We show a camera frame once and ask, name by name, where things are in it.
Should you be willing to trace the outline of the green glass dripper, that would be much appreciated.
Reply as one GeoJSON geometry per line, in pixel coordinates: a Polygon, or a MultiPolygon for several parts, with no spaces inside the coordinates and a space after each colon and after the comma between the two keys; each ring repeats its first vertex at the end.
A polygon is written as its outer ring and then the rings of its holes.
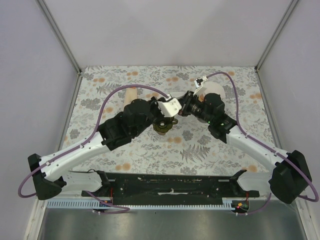
{"type": "Polygon", "coordinates": [[[177,123],[178,123],[178,120],[174,117],[164,117],[162,119],[155,120],[152,123],[152,126],[153,126],[153,130],[157,134],[164,136],[177,123]]]}

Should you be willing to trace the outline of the orange coffee filter pack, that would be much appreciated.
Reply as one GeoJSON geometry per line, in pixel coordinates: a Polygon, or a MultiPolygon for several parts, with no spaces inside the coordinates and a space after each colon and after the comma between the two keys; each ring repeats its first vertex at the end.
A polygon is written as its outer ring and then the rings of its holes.
{"type": "Polygon", "coordinates": [[[136,87],[129,87],[125,91],[123,106],[127,106],[133,100],[138,98],[138,91],[136,87]]]}

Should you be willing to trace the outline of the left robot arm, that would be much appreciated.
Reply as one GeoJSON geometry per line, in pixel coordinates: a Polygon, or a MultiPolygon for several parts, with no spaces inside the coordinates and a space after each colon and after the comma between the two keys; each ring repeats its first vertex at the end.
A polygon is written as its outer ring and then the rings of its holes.
{"type": "Polygon", "coordinates": [[[154,120],[163,117],[155,97],[135,99],[114,117],[100,124],[93,133],[58,152],[39,156],[34,153],[28,163],[39,200],[48,200],[63,192],[89,191],[103,197],[110,192],[107,176],[102,172],[71,172],[77,165],[95,156],[131,143],[154,120]]]}

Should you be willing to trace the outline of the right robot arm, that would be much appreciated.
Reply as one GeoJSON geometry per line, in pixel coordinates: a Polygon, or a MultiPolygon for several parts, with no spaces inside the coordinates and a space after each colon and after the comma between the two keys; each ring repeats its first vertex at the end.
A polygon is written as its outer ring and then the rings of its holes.
{"type": "Polygon", "coordinates": [[[313,186],[301,152],[279,149],[245,133],[240,124],[225,113],[220,95],[209,93],[200,101],[197,95],[188,91],[178,101],[182,106],[179,115],[195,116],[208,125],[214,138],[243,151],[268,170],[263,173],[239,171],[235,181],[229,184],[233,196],[257,191],[260,195],[273,194],[280,201],[290,204],[301,197],[307,187],[313,186]]]}

